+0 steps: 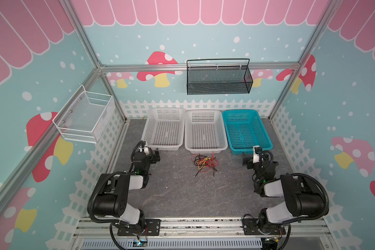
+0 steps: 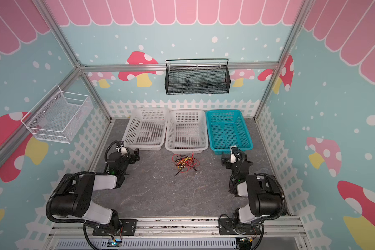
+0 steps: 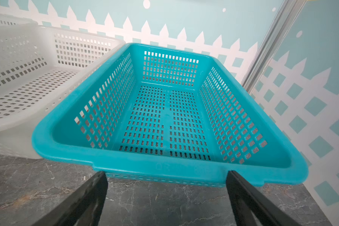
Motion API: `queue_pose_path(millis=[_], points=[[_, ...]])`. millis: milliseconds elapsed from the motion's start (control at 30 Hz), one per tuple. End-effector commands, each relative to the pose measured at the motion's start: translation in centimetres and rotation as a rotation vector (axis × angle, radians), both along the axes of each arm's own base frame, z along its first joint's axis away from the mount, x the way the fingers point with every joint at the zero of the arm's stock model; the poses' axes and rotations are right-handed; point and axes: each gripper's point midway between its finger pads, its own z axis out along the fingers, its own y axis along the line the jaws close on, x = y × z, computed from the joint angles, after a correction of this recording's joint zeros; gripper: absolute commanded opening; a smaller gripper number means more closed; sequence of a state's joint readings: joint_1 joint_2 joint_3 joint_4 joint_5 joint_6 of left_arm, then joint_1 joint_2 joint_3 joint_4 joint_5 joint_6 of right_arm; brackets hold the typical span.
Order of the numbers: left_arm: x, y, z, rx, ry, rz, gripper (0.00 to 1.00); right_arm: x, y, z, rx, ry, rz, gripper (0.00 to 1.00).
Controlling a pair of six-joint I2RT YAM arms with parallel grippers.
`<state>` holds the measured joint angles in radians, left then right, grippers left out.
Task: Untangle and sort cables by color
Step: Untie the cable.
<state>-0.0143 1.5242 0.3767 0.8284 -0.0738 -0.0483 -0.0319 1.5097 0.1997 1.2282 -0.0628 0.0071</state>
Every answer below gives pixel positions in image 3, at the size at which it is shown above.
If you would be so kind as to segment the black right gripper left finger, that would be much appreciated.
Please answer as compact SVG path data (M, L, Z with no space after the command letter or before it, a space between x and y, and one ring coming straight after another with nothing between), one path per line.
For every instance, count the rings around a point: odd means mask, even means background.
M106 174L99 171L75 190L35 226L97 226L107 194Z

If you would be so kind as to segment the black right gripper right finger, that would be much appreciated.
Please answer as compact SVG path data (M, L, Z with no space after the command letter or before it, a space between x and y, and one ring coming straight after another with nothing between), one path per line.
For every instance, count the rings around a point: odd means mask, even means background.
M229 171L226 188L238 226L255 226L255 218L264 226L298 226L239 173Z

